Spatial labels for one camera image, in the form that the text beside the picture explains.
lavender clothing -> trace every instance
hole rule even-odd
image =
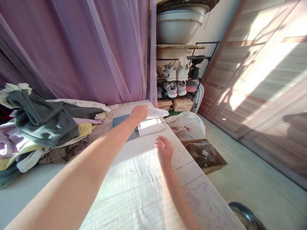
[[[80,124],[80,123],[91,123],[91,124],[101,124],[101,123],[104,123],[104,119],[98,119],[98,120],[92,120],[92,119],[86,119],[86,118],[73,118],[74,121],[77,123],[77,124]]]
[[[19,151],[17,144],[24,139],[15,122],[0,125],[0,159],[14,156]]]

clothing label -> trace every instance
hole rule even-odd
[[[202,152],[202,154],[205,155],[206,157],[209,155],[209,153],[205,150]]]

wooden wardrobe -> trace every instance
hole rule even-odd
[[[241,0],[199,114],[307,190],[307,0]]]

white sneaker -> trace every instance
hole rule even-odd
[[[186,85],[185,81],[178,81],[177,82],[177,94],[178,96],[184,96],[186,95]]]
[[[165,70],[163,71],[163,76],[166,81],[176,81],[176,68],[175,66],[171,65],[170,63],[168,65],[165,65]]]
[[[189,65],[181,66],[179,65],[176,74],[178,81],[187,81],[188,80],[188,73],[190,71]]]
[[[177,97],[177,86],[176,82],[163,82],[163,87],[167,91],[167,95],[170,98]]]

woven basket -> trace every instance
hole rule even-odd
[[[181,49],[192,49],[192,50],[203,50],[205,46],[198,46],[198,45],[172,45],[172,44],[164,44],[164,45],[157,45],[157,48],[181,48]]]
[[[202,4],[209,7],[211,11],[220,0],[162,0],[157,3],[157,13],[171,10],[174,6],[186,4]]]

